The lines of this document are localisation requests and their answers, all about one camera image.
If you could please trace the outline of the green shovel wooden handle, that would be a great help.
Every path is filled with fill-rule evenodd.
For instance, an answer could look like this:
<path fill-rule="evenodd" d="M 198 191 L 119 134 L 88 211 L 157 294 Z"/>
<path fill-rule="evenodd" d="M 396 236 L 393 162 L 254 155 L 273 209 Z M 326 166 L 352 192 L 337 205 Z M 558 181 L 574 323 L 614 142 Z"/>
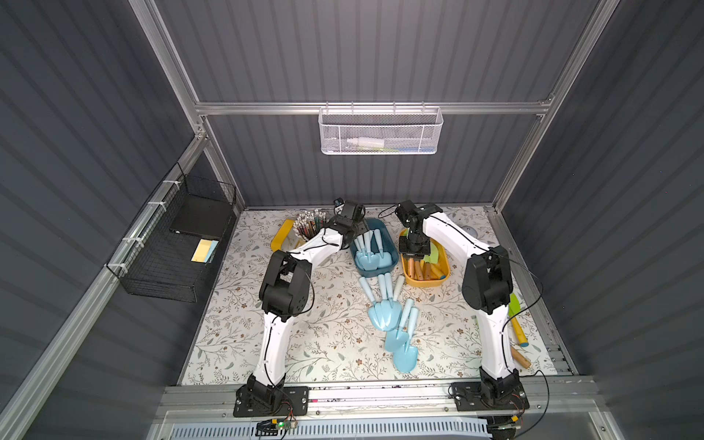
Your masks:
<path fill-rule="evenodd" d="M 434 242 L 430 243 L 430 253 L 423 257 L 425 263 L 437 264 L 439 260 L 439 250 Z"/>

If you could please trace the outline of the blue shovel cluster back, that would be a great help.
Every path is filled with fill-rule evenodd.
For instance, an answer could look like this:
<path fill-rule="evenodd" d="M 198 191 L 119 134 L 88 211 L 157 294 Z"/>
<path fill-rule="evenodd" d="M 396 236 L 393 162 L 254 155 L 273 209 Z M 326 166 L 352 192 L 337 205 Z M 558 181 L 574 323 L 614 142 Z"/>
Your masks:
<path fill-rule="evenodd" d="M 378 276 L 381 305 L 379 306 L 379 324 L 382 331 L 390 331 L 398 327 L 401 320 L 402 306 L 399 301 L 403 284 L 392 280 L 392 273 L 387 272 Z"/>

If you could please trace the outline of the blue shovel mid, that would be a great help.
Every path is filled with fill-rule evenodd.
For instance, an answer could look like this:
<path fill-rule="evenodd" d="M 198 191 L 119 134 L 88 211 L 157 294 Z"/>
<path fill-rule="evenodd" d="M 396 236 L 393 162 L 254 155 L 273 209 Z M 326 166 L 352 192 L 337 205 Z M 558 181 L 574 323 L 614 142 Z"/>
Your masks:
<path fill-rule="evenodd" d="M 409 335 L 404 330 L 404 328 L 409 320 L 409 316 L 413 307 L 414 300 L 407 299 L 403 306 L 403 311 L 401 312 L 398 324 L 396 324 L 396 327 L 394 329 L 386 332 L 386 339 L 384 345 L 386 351 L 394 352 L 401 348 L 408 341 Z"/>

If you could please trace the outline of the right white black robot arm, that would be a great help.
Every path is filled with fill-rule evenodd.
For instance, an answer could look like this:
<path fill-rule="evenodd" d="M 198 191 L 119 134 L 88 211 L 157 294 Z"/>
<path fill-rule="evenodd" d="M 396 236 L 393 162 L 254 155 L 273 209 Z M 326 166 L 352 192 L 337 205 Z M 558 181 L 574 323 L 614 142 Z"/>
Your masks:
<path fill-rule="evenodd" d="M 476 312 L 480 329 L 480 377 L 494 386 L 517 386 L 519 373 L 506 334 L 513 293 L 507 250 L 473 238 L 433 203 L 417 206 L 410 200 L 403 201 L 396 205 L 394 213 L 407 229 L 399 245 L 401 253 L 413 258 L 423 257 L 430 252 L 430 242 L 434 240 L 456 262 L 465 265 L 461 293 Z"/>

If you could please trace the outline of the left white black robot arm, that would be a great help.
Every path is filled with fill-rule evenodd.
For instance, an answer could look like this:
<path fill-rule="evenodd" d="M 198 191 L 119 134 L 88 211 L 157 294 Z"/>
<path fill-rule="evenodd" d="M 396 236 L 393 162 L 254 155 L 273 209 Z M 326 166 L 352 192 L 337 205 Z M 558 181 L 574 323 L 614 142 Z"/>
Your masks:
<path fill-rule="evenodd" d="M 313 272 L 366 231 L 365 214 L 366 207 L 361 203 L 339 198 L 335 200 L 334 215 L 313 238 L 291 251 L 271 254 L 258 294 L 264 311 L 262 350 L 246 387 L 260 401 L 277 405 L 283 398 L 293 324 L 309 310 L 309 294 L 315 291 Z"/>

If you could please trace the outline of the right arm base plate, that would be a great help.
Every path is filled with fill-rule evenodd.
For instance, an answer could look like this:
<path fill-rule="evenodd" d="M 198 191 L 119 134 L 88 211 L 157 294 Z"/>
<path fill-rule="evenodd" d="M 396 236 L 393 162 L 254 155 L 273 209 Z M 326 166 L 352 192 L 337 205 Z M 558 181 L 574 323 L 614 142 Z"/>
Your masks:
<path fill-rule="evenodd" d="M 512 411 L 521 413 L 531 405 L 524 386 L 519 383 L 507 392 L 495 392 L 481 381 L 453 382 L 448 387 L 449 397 L 458 412 Z"/>

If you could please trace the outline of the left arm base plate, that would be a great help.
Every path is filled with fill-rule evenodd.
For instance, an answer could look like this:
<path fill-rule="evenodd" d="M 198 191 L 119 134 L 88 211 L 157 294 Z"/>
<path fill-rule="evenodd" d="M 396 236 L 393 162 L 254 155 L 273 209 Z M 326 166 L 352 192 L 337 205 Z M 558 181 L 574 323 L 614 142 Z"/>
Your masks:
<path fill-rule="evenodd" d="M 233 416 L 236 418 L 306 415 L 310 388 L 305 386 L 271 388 L 243 385 L 236 391 Z"/>

